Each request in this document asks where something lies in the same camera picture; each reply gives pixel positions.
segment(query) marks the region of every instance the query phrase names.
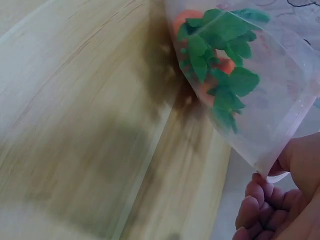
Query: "carrot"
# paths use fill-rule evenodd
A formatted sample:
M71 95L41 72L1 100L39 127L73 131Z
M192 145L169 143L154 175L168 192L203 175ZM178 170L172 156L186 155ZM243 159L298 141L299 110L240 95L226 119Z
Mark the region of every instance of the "carrot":
M221 71L225 72L226 74L230 75L232 71L235 69L236 64L230 58L219 57L220 64L216 67Z
M186 22L186 19L200 19L204 16L202 11L186 9L182 11L173 21L174 35L177 35L182 24Z

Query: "wooden surface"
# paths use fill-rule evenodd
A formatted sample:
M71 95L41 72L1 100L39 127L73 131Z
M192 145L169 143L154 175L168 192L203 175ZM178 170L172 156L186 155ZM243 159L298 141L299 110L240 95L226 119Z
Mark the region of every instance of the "wooden surface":
M0 239L207 238L230 147L184 83L160 0L0 0Z

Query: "orange carrot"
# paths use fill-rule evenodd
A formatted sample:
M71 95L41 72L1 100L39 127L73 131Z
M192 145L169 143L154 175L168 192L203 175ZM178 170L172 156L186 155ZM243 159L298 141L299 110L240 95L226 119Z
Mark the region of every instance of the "orange carrot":
M221 71L225 72L226 74L230 75L232 71L235 69L236 64L230 58L219 57L220 64L216 67Z

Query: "light wood surface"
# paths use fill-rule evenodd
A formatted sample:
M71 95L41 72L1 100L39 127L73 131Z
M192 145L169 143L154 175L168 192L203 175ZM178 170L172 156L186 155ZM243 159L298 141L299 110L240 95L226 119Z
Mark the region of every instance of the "light wood surface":
M1 240L208 237L230 147L170 42L161 0L0 0Z

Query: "hand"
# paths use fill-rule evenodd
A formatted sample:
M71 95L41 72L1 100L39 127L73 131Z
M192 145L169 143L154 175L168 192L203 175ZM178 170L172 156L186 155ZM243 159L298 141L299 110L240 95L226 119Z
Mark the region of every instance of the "hand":
M320 240L320 133L289 142L269 175L285 171L298 189L283 192L252 175L233 240Z

